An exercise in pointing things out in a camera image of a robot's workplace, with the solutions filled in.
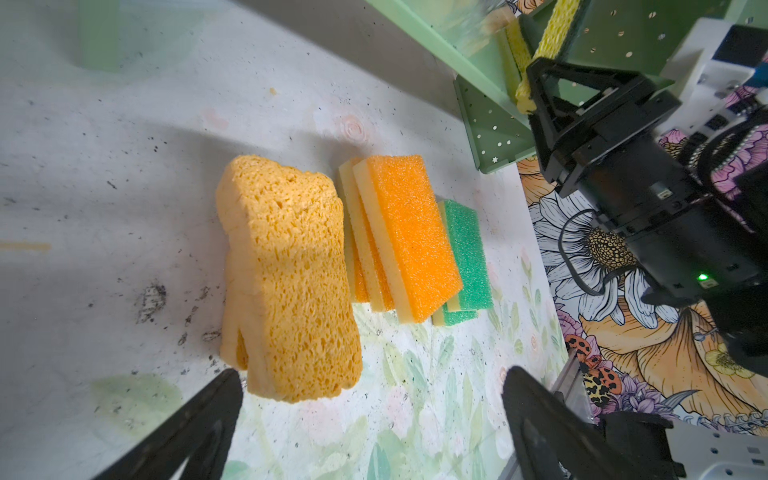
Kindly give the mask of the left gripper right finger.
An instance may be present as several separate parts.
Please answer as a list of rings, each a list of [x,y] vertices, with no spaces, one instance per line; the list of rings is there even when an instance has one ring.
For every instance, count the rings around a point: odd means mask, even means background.
[[[601,438],[526,370],[511,368],[502,402],[513,439],[514,479],[604,479]]]

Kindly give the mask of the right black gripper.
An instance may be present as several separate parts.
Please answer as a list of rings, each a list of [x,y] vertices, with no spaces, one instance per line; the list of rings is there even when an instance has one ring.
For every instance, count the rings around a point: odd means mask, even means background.
[[[622,237],[644,271],[643,302],[685,306],[747,305],[767,297],[766,181],[752,176],[734,197],[717,190],[712,179],[717,156],[724,154],[756,120],[729,126],[716,114],[714,139],[704,142],[697,165],[673,157],[655,140],[652,127],[680,103],[640,72],[588,67],[539,58],[527,70],[536,109],[529,115],[541,172],[557,180],[572,154],[576,187],[595,206],[603,226]],[[626,102],[586,124],[601,106]]]

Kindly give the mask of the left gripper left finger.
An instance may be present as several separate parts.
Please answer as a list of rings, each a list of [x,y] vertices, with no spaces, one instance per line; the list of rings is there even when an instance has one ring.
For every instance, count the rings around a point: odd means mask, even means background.
[[[226,369],[99,479],[220,479],[243,400],[239,372]]]

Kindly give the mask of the dark green scrub sponge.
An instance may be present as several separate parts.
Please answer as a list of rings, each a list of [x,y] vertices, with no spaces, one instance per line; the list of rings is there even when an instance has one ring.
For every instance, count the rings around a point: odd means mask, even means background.
[[[532,61],[532,54],[523,35],[521,18],[514,17],[505,27],[504,33],[519,75],[524,78],[527,67]]]
[[[531,10],[519,16],[524,35],[524,20],[542,19],[546,12],[549,13],[541,38],[534,47],[528,45],[532,54],[530,65],[539,58],[555,60],[569,48],[589,4],[589,1],[549,1],[546,5],[541,5],[538,8],[539,12]],[[516,107],[524,115],[531,114],[536,109],[531,98],[531,85],[527,70],[525,77],[520,77],[520,82],[514,92]]]

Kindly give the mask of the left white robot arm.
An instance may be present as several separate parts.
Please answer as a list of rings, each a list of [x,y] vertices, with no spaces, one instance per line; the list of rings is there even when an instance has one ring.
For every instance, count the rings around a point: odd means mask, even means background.
[[[102,479],[219,479],[242,404],[227,369]],[[509,479],[764,479],[767,440],[659,416],[614,412],[594,425],[520,367],[501,396],[515,448]]]

